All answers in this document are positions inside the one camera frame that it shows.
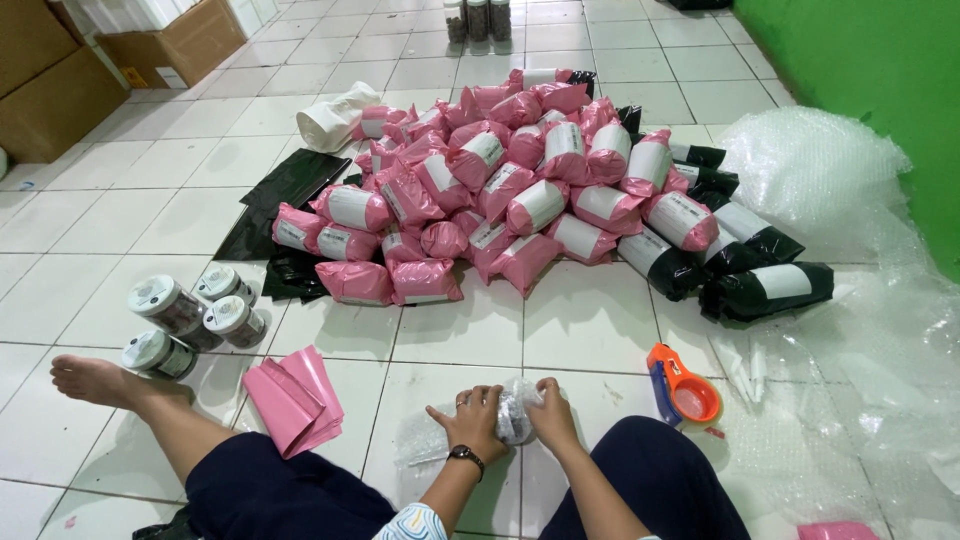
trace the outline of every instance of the person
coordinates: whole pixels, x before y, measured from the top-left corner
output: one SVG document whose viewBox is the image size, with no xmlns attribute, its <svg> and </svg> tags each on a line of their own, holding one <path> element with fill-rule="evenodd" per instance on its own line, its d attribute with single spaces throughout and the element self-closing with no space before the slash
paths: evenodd
<svg viewBox="0 0 960 540">
<path fill-rule="evenodd" d="M 446 430 L 449 458 L 419 502 L 399 512 L 376 490 L 317 454 L 284 460 L 270 437 L 236 433 L 191 408 L 188 387 L 141 378 L 99 358 L 53 359 L 53 384 L 68 398 L 136 413 L 153 431 L 206 540 L 446 540 L 484 471 L 508 453 L 495 436 L 501 386 L 456 397 L 456 414 L 426 412 Z M 630 416 L 591 453 L 580 444 L 553 378 L 543 406 L 529 407 L 540 442 L 570 488 L 543 540 L 749 540 L 706 457 L 663 422 Z"/>
</svg>

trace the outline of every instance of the bare foot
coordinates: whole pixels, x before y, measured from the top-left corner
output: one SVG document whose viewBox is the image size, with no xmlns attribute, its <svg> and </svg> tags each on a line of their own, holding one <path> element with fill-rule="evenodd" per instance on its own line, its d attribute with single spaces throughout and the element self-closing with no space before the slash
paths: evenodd
<svg viewBox="0 0 960 540">
<path fill-rule="evenodd" d="M 54 385 L 61 394 L 96 405 L 137 411 L 150 400 L 170 400 L 190 406 L 188 386 L 166 380 L 144 379 L 100 358 L 60 355 L 53 359 Z"/>
</svg>

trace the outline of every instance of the hand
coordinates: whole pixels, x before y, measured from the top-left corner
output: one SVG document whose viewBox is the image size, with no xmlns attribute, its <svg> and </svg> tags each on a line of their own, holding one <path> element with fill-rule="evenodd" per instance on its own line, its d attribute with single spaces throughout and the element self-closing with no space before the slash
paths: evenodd
<svg viewBox="0 0 960 540">
<path fill-rule="evenodd" d="M 450 450 L 457 445 L 468 446 L 484 465 L 490 467 L 509 449 L 496 438 L 496 409 L 503 386 L 474 386 L 457 394 L 457 414 L 447 416 L 432 406 L 426 413 L 446 430 Z"/>
<path fill-rule="evenodd" d="M 560 395 L 560 385 L 552 377 L 540 380 L 537 390 L 544 392 L 543 406 L 528 406 L 527 414 L 534 425 L 537 438 L 550 452 L 556 454 L 569 448 L 580 448 L 577 427 L 573 424 L 570 402 Z"/>
</svg>

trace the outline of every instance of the green wall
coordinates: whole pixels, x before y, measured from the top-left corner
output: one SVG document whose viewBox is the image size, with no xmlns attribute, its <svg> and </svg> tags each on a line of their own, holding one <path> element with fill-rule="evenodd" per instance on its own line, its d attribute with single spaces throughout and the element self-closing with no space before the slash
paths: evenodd
<svg viewBox="0 0 960 540">
<path fill-rule="evenodd" d="M 901 177 L 940 270 L 960 282 L 960 0 L 734 0 L 798 102 L 860 118 Z"/>
</svg>

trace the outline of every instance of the white jar lid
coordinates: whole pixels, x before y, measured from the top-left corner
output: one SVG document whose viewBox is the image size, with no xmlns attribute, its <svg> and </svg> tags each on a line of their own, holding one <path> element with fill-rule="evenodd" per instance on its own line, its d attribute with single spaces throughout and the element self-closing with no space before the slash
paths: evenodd
<svg viewBox="0 0 960 540">
<path fill-rule="evenodd" d="M 173 304 L 178 294 L 180 284 L 160 274 L 134 285 L 127 296 L 127 307 L 137 315 L 149 317 Z"/>
<path fill-rule="evenodd" d="M 239 281 L 236 270 L 229 266 L 218 266 L 200 276 L 197 294 L 205 300 L 217 300 L 233 290 Z"/>
<path fill-rule="evenodd" d="M 169 335 L 159 330 L 145 331 L 131 339 L 124 348 L 123 365 L 134 371 L 148 370 L 163 359 L 163 354 L 169 347 Z"/>
<path fill-rule="evenodd" d="M 206 310 L 204 326 L 213 333 L 230 333 L 247 320 L 249 310 L 247 303 L 239 296 L 225 296 Z"/>
</svg>

